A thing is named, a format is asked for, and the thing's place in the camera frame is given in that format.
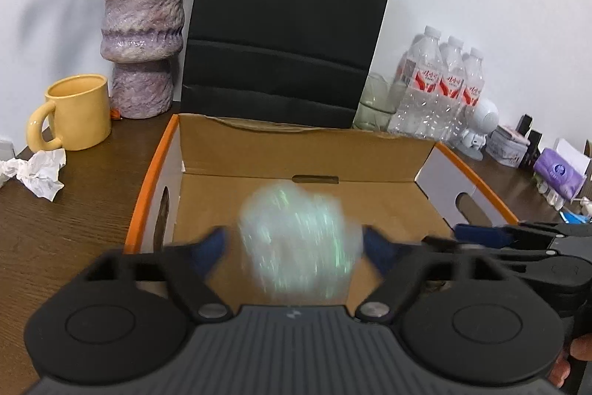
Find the cardboard box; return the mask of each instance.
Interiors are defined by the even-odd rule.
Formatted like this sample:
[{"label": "cardboard box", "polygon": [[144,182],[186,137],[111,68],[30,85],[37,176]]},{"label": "cardboard box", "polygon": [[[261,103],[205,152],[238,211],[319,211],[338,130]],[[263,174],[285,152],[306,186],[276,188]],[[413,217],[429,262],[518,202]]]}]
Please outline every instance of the cardboard box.
[{"label": "cardboard box", "polygon": [[[234,310],[269,302],[243,269],[236,221],[254,191],[279,179],[339,198],[348,218],[393,241],[448,236],[451,225],[467,222],[458,209],[463,194],[492,224],[516,222],[475,173],[431,141],[183,114],[173,116],[150,164],[125,250],[150,252],[229,226],[229,246],[209,286]],[[353,312],[379,283],[374,268],[360,259],[348,309]]]}]

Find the human hand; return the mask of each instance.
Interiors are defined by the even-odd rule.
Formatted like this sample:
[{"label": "human hand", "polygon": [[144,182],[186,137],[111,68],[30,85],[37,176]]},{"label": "human hand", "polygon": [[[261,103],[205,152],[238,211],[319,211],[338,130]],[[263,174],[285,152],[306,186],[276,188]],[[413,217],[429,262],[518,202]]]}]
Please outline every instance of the human hand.
[{"label": "human hand", "polygon": [[[569,347],[569,354],[578,360],[592,361],[592,333],[574,340]],[[570,367],[566,358],[567,353],[561,353],[555,362],[551,375],[549,375],[549,381],[558,388],[561,388],[565,379],[569,376]]]}]

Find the wooden tabletop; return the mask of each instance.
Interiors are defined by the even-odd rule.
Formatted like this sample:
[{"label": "wooden tabletop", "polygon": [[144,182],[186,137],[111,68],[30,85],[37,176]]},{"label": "wooden tabletop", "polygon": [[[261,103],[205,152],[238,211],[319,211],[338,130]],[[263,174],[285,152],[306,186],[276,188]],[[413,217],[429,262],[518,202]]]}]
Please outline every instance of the wooden tabletop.
[{"label": "wooden tabletop", "polygon": [[483,160],[476,161],[463,153],[454,152],[475,171],[487,186],[521,221],[561,222],[556,210],[537,191],[532,173],[499,164],[483,151]]},{"label": "wooden tabletop", "polygon": [[12,179],[0,188],[0,393],[37,379],[23,344],[29,316],[103,251],[122,245],[152,155],[176,106],[114,121],[111,135],[68,151],[53,203]]}]

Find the black bag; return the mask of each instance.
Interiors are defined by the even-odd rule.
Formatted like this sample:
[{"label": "black bag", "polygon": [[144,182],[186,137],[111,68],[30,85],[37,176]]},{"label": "black bag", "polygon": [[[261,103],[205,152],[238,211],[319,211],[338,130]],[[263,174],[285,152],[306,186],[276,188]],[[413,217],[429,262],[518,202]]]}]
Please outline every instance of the black bag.
[{"label": "black bag", "polygon": [[351,126],[387,0],[194,0],[182,112]]}]

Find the red and white label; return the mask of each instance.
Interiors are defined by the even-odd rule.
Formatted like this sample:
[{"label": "red and white label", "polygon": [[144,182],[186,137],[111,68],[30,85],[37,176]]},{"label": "red and white label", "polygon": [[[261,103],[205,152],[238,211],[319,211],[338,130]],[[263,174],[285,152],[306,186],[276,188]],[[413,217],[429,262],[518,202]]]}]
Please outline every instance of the red and white label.
[{"label": "red and white label", "polygon": [[462,100],[468,106],[475,106],[477,101],[479,101],[479,96],[481,95],[481,89],[475,86],[465,86],[462,91]]},{"label": "red and white label", "polygon": [[442,76],[440,83],[438,84],[438,92],[451,99],[458,99],[461,93],[461,87],[463,86],[463,78],[448,74]]},{"label": "red and white label", "polygon": [[412,86],[419,91],[431,93],[440,80],[440,73],[430,69],[417,67],[416,64],[407,60],[403,68],[403,81],[406,85]]}]

